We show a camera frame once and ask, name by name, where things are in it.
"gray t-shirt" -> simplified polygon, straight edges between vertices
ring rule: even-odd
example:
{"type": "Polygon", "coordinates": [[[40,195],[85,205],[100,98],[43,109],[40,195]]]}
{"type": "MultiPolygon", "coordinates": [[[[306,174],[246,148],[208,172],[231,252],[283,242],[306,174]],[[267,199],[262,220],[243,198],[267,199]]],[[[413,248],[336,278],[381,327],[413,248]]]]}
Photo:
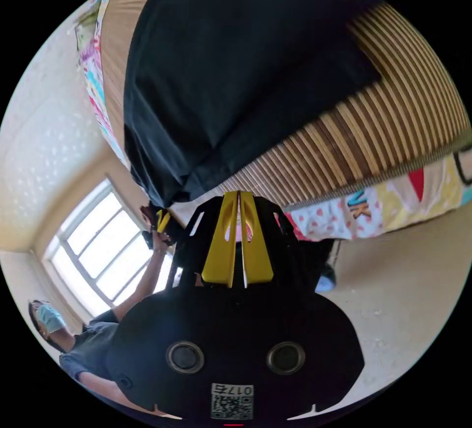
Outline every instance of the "gray t-shirt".
{"type": "Polygon", "coordinates": [[[81,372],[111,380],[105,359],[117,328],[118,322],[111,310],[84,325],[82,333],[75,337],[72,350],[59,356],[62,369],[75,380],[81,372]]]}

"yellow plastic part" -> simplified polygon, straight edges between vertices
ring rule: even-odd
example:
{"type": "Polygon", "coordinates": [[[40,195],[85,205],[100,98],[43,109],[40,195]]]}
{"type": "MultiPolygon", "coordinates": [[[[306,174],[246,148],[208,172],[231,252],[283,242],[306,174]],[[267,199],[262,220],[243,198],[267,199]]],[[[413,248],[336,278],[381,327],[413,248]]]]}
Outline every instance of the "yellow plastic part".
{"type": "Polygon", "coordinates": [[[216,224],[215,233],[206,257],[202,278],[213,284],[233,286],[236,254],[236,225],[238,192],[227,192],[223,197],[220,216],[216,224]],[[230,227],[230,237],[226,241],[225,235],[230,227]]]}
{"type": "Polygon", "coordinates": [[[270,282],[274,277],[267,246],[262,234],[254,197],[250,192],[240,192],[242,263],[245,285],[270,282]],[[252,239],[247,239],[247,228],[252,232],[252,239]]]}
{"type": "Polygon", "coordinates": [[[159,210],[157,212],[157,232],[158,233],[163,233],[170,219],[171,219],[171,215],[169,212],[165,212],[164,215],[163,215],[162,210],[159,210]]]}

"qr code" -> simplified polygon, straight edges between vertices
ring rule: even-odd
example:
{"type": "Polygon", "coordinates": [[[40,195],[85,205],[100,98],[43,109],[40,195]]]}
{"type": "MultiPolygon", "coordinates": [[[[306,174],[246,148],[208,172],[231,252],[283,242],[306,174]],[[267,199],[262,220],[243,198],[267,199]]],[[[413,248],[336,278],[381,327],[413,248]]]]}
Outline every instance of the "qr code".
{"type": "Polygon", "coordinates": [[[251,420],[254,386],[211,385],[211,417],[219,420],[251,420]]]}

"bed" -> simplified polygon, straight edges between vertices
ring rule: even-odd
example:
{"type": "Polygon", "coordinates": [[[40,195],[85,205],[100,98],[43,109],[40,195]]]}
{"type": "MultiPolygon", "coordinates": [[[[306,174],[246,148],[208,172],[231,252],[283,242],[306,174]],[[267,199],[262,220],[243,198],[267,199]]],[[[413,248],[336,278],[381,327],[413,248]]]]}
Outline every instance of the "bed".
{"type": "MultiPolygon", "coordinates": [[[[77,21],[91,107],[115,155],[124,153],[127,53],[146,0],[91,0],[77,21]]],[[[339,103],[198,200],[230,190],[279,204],[299,239],[357,239],[408,227],[472,199],[472,130],[452,79],[421,35],[383,4],[350,30],[382,81],[339,103]]]]}

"beige floor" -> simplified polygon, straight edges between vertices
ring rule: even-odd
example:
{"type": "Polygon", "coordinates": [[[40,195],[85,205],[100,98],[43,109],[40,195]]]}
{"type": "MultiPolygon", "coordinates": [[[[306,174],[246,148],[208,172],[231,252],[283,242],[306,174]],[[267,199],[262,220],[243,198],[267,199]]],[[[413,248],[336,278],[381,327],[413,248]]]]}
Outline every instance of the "beige floor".
{"type": "Polygon", "coordinates": [[[353,322],[365,368],[338,405],[363,399],[408,371],[453,311],[472,262],[472,203],[378,238],[342,242],[338,287],[326,296],[353,322]]]}

